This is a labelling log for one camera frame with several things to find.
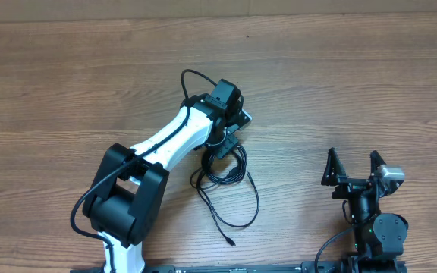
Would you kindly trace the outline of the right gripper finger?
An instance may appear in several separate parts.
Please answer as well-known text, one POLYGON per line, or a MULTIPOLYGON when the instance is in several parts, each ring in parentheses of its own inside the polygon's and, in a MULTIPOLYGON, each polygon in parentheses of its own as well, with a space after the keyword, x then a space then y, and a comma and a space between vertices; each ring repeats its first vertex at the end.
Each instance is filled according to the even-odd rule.
POLYGON ((347 178, 347 173, 334 147, 328 151, 327 162, 322 176, 321 185, 337 186, 347 178))
POLYGON ((370 173, 375 174, 377 171, 379 171, 383 165, 385 165, 385 161, 381 157, 381 155, 378 153, 377 150, 373 150, 370 154, 370 173))

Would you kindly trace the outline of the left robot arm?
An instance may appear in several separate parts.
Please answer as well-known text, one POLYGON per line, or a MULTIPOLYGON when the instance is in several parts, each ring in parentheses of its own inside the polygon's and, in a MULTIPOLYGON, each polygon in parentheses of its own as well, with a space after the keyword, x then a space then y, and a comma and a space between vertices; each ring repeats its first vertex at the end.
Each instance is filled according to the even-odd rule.
POLYGON ((142 242, 160 210, 170 171, 193 149, 205 147, 200 176, 217 158, 232 154, 237 167, 218 184, 246 174, 247 156, 234 132, 252 121, 241 91, 227 80, 211 93, 186 96, 178 115, 148 140, 130 148, 116 143, 105 152, 91 187, 76 203, 105 250, 99 272, 142 272, 142 242))

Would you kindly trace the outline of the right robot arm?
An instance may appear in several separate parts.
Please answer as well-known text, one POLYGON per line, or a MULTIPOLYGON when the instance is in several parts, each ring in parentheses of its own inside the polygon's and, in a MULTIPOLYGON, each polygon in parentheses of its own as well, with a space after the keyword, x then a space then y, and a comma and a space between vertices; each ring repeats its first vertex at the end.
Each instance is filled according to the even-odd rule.
POLYGON ((370 174, 367 178, 347 175, 335 148, 328 151, 321 185, 334 188, 333 199, 342 201, 344 219, 350 227, 330 239, 319 249, 313 262, 315 272, 406 272, 398 257, 404 253, 408 221, 399 214, 383 213, 379 200, 393 194, 405 179, 403 170, 388 165, 381 155, 372 151, 370 174), (341 256, 337 262, 321 263, 325 248, 352 233, 354 251, 341 256))

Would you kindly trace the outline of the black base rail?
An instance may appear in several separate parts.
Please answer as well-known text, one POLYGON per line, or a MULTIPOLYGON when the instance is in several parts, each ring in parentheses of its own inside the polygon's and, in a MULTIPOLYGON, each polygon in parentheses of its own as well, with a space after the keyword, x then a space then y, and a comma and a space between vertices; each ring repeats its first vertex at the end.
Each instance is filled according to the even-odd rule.
MULTIPOLYGON (((103 273, 103 266, 100 268, 73 269, 70 273, 103 273)), ((145 266, 143 273, 314 273, 316 268, 314 262, 302 262, 300 265, 251 265, 251 266, 199 266, 199 267, 174 267, 173 265, 163 266, 145 266)), ((367 261, 359 263, 359 271, 348 270, 346 265, 340 262, 325 261, 319 262, 318 272, 335 273, 335 272, 401 272, 407 273, 407 267, 404 262, 398 262, 397 269, 393 265, 371 263, 367 261)))

